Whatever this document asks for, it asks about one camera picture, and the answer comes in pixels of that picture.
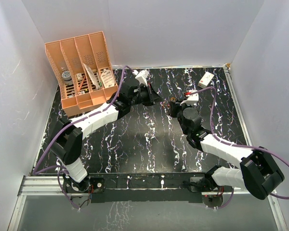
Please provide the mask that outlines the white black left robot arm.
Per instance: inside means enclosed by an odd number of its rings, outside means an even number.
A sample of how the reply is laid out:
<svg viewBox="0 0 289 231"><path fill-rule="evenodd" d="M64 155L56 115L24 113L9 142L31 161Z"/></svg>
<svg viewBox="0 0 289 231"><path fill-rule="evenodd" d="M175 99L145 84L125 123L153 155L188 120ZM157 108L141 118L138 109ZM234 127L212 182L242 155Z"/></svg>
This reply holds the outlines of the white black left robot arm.
<svg viewBox="0 0 289 231"><path fill-rule="evenodd" d="M97 129L115 122L134 105L153 106L162 101L150 83L130 86L123 84L118 92L100 107L71 120L59 120L50 141L50 151L58 157L79 192L90 186L88 172L81 162L82 141Z"/></svg>

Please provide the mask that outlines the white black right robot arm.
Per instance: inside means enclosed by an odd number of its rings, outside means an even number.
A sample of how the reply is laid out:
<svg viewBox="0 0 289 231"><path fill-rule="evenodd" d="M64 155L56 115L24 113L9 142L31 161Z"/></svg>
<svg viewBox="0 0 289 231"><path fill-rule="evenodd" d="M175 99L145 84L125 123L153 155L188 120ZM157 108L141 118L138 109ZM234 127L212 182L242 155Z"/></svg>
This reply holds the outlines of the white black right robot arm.
<svg viewBox="0 0 289 231"><path fill-rule="evenodd" d="M195 149L213 154L234 168L215 165L204 177L191 185L199 191L216 191L222 186L249 191L257 199L265 199L285 179L273 157L256 148L236 147L221 138L215 138L201 124L198 110L178 100L169 103L169 115L176 118L188 143Z"/></svg>

